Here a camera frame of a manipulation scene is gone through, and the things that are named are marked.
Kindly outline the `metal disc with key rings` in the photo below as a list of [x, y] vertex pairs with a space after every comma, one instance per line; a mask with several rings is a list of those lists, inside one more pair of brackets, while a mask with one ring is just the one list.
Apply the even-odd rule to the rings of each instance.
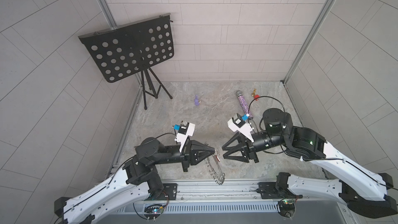
[[215, 154], [211, 157], [206, 158], [206, 165], [208, 168], [208, 172], [215, 181], [215, 183], [218, 185], [222, 185], [225, 182], [226, 175], [220, 166], [220, 162], [218, 163], [216, 155], [219, 155], [219, 152], [215, 149]]

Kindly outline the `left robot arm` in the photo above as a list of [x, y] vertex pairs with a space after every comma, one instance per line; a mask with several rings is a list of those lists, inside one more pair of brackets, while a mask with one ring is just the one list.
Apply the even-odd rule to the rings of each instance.
[[56, 222], [95, 224], [129, 204], [157, 199], [164, 186], [156, 165], [181, 163], [186, 172], [189, 166], [214, 153], [214, 148], [195, 140], [188, 140], [183, 146], [165, 146], [155, 138], [147, 138], [114, 175], [79, 196], [58, 198], [54, 202]]

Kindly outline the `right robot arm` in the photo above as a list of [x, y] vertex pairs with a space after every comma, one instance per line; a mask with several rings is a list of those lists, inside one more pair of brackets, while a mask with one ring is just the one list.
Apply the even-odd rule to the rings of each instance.
[[315, 164], [335, 179], [304, 178], [280, 172], [274, 186], [259, 188], [258, 193], [281, 198], [282, 212], [292, 211], [294, 201], [314, 196], [345, 204], [354, 213], [372, 219], [396, 215], [396, 200], [388, 195], [393, 179], [387, 173], [373, 173], [337, 150], [322, 135], [309, 128], [293, 125], [291, 115], [278, 108], [263, 113], [265, 130], [254, 132], [248, 116], [236, 114], [228, 120], [235, 133], [223, 145], [224, 159], [258, 162], [258, 152], [284, 146], [287, 156]]

